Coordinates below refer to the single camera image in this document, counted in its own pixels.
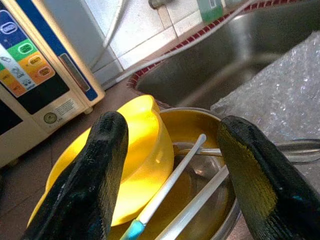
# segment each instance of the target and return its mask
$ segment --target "green button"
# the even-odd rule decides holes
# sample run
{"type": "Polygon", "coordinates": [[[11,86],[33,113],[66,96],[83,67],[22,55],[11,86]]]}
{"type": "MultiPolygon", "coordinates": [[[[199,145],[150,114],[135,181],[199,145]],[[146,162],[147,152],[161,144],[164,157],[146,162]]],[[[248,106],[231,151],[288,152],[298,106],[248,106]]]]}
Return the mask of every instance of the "green button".
{"type": "Polygon", "coordinates": [[[10,47],[8,50],[9,54],[19,62],[20,60],[28,57],[29,55],[38,51],[36,46],[30,41],[30,39],[26,39],[24,41],[19,42],[18,44],[10,47]]]}

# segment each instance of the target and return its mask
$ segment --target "white stick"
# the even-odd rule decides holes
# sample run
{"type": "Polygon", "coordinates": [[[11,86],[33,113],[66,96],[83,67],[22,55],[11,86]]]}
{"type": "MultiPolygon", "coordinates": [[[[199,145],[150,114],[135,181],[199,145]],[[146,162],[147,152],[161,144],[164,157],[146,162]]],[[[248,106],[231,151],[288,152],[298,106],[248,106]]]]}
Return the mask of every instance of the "white stick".
{"type": "Polygon", "coordinates": [[[187,164],[190,162],[191,158],[196,154],[201,145],[206,141],[207,137],[205,134],[201,134],[190,152],[184,157],[184,159],[179,163],[175,170],[171,173],[162,187],[157,191],[157,193],[152,197],[149,203],[145,206],[136,220],[140,221],[143,225],[146,225],[150,218],[153,216],[163,199],[166,197],[170,189],[173,187],[178,177],[181,175],[183,170],[186,168],[187,164]]]}
{"type": "Polygon", "coordinates": [[[216,191],[228,176],[229,171],[224,165],[221,170],[205,185],[192,201],[175,217],[155,240],[174,240],[196,215],[209,197],[216,191]]]}

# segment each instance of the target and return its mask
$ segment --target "white hose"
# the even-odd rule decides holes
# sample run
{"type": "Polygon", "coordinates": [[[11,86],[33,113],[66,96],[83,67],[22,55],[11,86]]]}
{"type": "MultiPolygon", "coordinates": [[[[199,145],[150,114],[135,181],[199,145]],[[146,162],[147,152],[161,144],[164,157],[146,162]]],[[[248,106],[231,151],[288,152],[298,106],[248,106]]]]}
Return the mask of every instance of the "white hose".
{"type": "Polygon", "coordinates": [[[199,42],[201,42],[202,40],[208,38],[211,34],[215,33],[218,29],[222,28],[222,26],[224,26],[225,24],[227,24],[228,22],[230,22],[234,17],[236,17],[239,13],[241,13],[246,7],[248,7],[249,5],[251,5],[252,3],[256,2],[257,0],[247,0],[244,4],[242,4],[239,8],[237,8],[233,13],[230,14],[230,16],[224,20],[221,24],[217,25],[216,27],[214,27],[211,31],[206,32],[205,34],[203,34],[202,36],[198,37],[197,39],[195,39],[194,41],[192,41],[191,43],[178,48],[175,51],[169,52],[165,55],[156,57],[153,60],[150,60],[144,64],[141,64],[140,66],[137,66],[135,68],[133,68],[132,70],[129,70],[127,72],[124,72],[123,74],[121,74],[120,76],[113,78],[109,81],[107,81],[106,83],[104,83],[102,85],[103,89],[108,89],[110,87],[112,87],[113,85],[119,83],[120,81],[122,81],[123,79],[129,77],[130,75],[134,74],[135,72],[144,69],[152,64],[158,63],[160,61],[163,61],[165,59],[168,59],[174,55],[177,55],[181,52],[183,52],[184,50],[187,50],[191,47],[193,47],[194,45],[198,44],[199,42]]]}
{"type": "Polygon", "coordinates": [[[115,13],[114,13],[114,17],[113,20],[111,22],[110,28],[103,40],[103,44],[102,44],[102,51],[99,55],[97,55],[92,61],[91,63],[88,64],[89,68],[92,69],[97,63],[98,61],[102,58],[102,56],[104,55],[107,47],[109,46],[109,43],[114,35],[114,31],[116,29],[116,26],[118,24],[119,19],[121,18],[121,14],[123,12],[123,9],[125,7],[125,2],[126,0],[119,0],[118,4],[116,6],[115,9],[115,13]]]}

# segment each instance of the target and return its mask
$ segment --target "stainless steel sink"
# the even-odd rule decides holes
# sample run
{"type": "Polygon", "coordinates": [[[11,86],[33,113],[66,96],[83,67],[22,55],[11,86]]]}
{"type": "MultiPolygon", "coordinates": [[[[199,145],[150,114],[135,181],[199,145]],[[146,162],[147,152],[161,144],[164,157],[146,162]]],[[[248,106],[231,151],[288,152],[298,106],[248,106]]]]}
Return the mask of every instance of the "stainless steel sink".
{"type": "Polygon", "coordinates": [[[320,0],[251,11],[159,64],[136,89],[172,107],[209,109],[317,30],[320,0]]]}

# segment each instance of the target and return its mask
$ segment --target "teal handle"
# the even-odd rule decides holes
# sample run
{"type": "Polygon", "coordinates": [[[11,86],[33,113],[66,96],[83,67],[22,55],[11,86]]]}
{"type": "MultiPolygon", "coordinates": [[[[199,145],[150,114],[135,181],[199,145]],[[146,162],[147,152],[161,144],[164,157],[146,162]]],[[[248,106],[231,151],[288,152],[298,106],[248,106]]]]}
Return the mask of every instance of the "teal handle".
{"type": "Polygon", "coordinates": [[[145,225],[142,224],[139,220],[133,220],[131,225],[122,235],[120,240],[136,240],[144,232],[145,225]]]}

